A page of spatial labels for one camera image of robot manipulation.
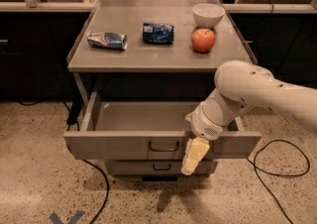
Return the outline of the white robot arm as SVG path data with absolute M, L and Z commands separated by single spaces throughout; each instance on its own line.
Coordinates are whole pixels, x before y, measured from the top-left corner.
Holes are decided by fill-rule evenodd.
M 214 76 L 215 89 L 186 115 L 195 137 L 186 145 L 181 172 L 191 175 L 207 154 L 210 143 L 228 125 L 254 107 L 262 107 L 317 131 L 317 90 L 286 83 L 258 65 L 240 60 L 221 64 Z

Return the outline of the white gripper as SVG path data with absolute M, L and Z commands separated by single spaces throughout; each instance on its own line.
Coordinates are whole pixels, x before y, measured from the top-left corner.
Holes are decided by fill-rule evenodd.
M 185 120 L 191 123 L 191 130 L 197 137 L 187 142 L 181 172 L 192 175 L 209 151 L 209 141 L 217 140 L 223 134 L 228 121 L 221 106 L 215 101 L 201 102 L 193 112 L 185 116 Z

